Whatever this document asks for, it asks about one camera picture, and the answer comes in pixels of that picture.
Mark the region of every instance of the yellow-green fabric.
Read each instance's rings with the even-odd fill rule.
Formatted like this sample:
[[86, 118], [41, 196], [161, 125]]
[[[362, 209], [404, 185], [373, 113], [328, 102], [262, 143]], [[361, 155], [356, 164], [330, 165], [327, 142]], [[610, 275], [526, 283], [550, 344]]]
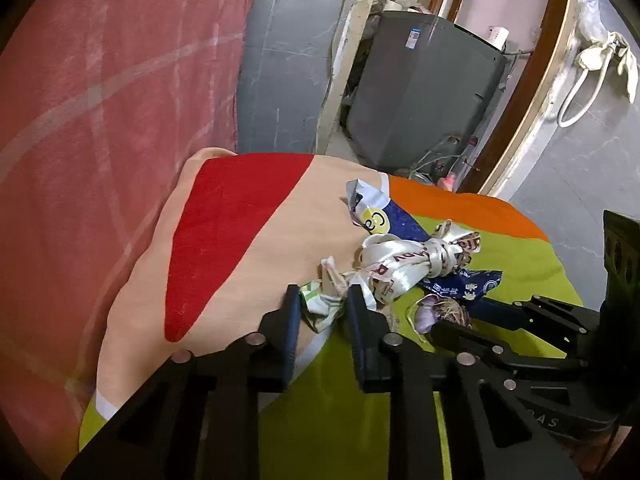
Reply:
[[[432, 232], [442, 220], [415, 216]], [[533, 294], [580, 304], [580, 298], [564, 274], [551, 245], [540, 238], [517, 238], [480, 231], [482, 250], [473, 255], [471, 269], [503, 271], [502, 283], [488, 296], [511, 303]], [[414, 288], [393, 306], [399, 331], [420, 342], [406, 320], [406, 311], [424, 293]], [[564, 354], [539, 338], [475, 322], [484, 333], [509, 342], [522, 354], [563, 357]], [[313, 362], [290, 386], [260, 413], [260, 478], [283, 480], [383, 480], [388, 460], [387, 394], [361, 393], [353, 373], [351, 348], [341, 323]], [[446, 433], [440, 415], [440, 433]], [[104, 425], [92, 401], [82, 421], [80, 447]], [[450, 478], [449, 457], [443, 446], [446, 478]]]

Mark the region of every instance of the red fabric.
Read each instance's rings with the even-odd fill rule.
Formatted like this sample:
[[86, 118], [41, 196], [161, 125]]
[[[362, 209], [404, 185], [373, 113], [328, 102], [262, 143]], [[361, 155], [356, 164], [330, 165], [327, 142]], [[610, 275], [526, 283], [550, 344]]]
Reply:
[[174, 233], [164, 303], [168, 341], [184, 337], [312, 159], [254, 153], [202, 165]]
[[37, 0], [0, 56], [0, 407], [52, 475], [182, 163], [236, 146], [250, 1]]

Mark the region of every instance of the metal screw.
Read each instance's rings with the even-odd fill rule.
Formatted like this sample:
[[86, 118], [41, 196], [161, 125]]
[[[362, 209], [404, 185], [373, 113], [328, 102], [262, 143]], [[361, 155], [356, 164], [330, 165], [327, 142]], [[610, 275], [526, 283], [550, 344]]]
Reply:
[[395, 332], [389, 332], [388, 334], [385, 334], [382, 341], [389, 346], [400, 346], [402, 344], [402, 336]]
[[174, 353], [171, 354], [171, 361], [181, 365], [182, 363], [185, 363], [189, 359], [191, 359], [192, 355], [193, 354], [191, 352], [183, 348], [181, 350], [176, 350]]
[[260, 346], [267, 341], [267, 338], [263, 336], [260, 332], [251, 332], [244, 336], [244, 340], [247, 341], [251, 346]]
[[476, 363], [476, 358], [473, 357], [469, 352], [460, 352], [456, 355], [456, 361], [458, 361], [463, 366], [471, 366]]

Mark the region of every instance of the dark blue wrapper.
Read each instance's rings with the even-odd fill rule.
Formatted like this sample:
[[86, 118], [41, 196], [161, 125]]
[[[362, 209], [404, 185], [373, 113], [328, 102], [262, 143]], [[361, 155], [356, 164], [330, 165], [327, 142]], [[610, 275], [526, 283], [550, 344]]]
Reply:
[[472, 304], [492, 288], [500, 285], [501, 280], [501, 270], [468, 270], [463, 268], [460, 269], [460, 272], [449, 276], [423, 278], [418, 282], [418, 285], [444, 298], [453, 298], [463, 304]]

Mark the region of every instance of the label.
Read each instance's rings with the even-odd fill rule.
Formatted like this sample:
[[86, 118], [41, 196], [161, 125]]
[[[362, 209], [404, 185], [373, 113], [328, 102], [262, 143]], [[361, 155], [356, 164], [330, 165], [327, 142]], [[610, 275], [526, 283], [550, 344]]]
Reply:
[[411, 32], [409, 32], [409, 37], [407, 38], [404, 46], [407, 48], [415, 48], [415, 44], [417, 43], [418, 38], [420, 38], [420, 29], [412, 28]]

